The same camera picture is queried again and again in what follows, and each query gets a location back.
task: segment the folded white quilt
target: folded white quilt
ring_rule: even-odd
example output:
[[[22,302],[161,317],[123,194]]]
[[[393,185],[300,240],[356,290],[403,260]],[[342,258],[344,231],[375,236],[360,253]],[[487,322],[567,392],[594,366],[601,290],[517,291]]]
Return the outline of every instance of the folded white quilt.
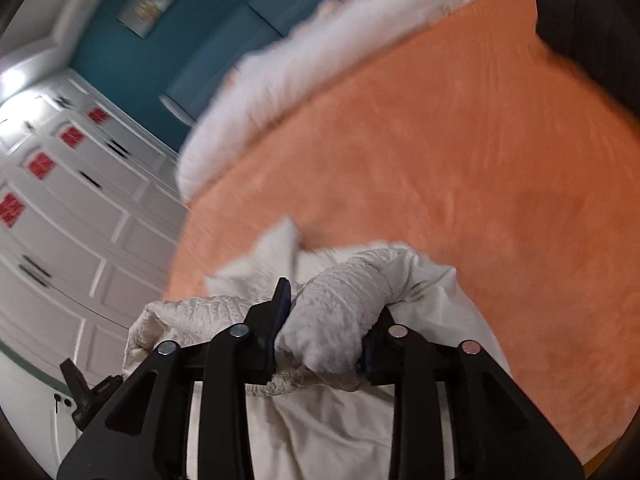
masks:
[[[130,329],[124,371],[131,373],[163,339],[195,344],[241,322],[285,276],[295,296],[276,343],[278,366],[285,368],[267,388],[249,390],[269,397],[247,397],[255,477],[386,478],[392,390],[367,386],[353,373],[360,339],[384,304],[390,303],[396,322],[431,341],[455,346],[472,338],[508,371],[506,359],[452,267],[403,244],[305,252],[298,242],[295,224],[284,219],[250,254],[207,278],[213,298],[149,304]],[[196,478],[199,395],[196,388],[188,443],[191,479]]]
[[[182,198],[194,199],[256,135],[336,76],[472,1],[347,0],[246,56],[233,84],[198,118],[181,150]]]

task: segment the black bracket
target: black bracket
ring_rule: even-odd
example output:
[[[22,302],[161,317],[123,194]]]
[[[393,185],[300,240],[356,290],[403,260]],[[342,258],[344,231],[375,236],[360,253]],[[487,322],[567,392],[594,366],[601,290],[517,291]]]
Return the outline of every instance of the black bracket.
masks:
[[[195,381],[203,381],[199,480],[252,480],[244,386],[273,377],[274,341],[290,304],[281,278],[271,301],[210,342],[160,343],[95,414],[58,480],[185,480]],[[475,341],[431,343],[385,308],[363,339],[358,369],[373,385],[396,386],[391,480],[444,478],[438,382],[447,392],[457,479],[584,480],[562,438]]]

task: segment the green trim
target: green trim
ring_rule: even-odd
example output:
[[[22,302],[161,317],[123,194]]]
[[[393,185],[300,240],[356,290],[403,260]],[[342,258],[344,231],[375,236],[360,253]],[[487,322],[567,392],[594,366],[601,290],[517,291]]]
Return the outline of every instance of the green trim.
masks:
[[[0,341],[0,352],[6,355],[9,359],[11,359],[11,361],[17,364],[29,375],[35,377],[41,383],[45,383],[47,386],[50,386],[54,390],[59,391],[61,394],[65,394],[66,396],[69,396],[69,397],[71,396],[71,392],[69,391],[69,388],[66,387],[65,383],[62,383],[61,381],[51,377],[50,375],[47,375],[42,370],[40,370],[39,368],[35,367],[30,362],[28,362],[27,359],[24,359],[23,357],[18,355],[16,352],[11,350],[2,341]]]

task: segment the black hole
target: black hole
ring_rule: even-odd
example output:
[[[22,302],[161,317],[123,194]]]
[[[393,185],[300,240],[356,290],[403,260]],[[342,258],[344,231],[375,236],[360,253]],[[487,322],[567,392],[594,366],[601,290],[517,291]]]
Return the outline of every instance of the black hole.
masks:
[[[148,373],[132,387],[125,399],[107,417],[105,425],[113,431],[137,436],[142,432],[146,409],[156,382],[156,374]]]
[[[527,419],[520,408],[492,375],[482,374],[482,386],[490,411],[490,420],[505,434],[524,429]]]

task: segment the bed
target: bed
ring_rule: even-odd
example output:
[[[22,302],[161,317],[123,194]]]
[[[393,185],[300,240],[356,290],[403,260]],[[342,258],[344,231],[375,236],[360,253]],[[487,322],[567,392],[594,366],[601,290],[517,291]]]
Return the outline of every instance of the bed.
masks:
[[[206,294],[204,276],[286,214],[306,248],[402,240],[457,268],[516,382],[586,462],[640,400],[640,124],[536,37],[535,0],[459,6],[269,118],[204,179],[165,297]]]

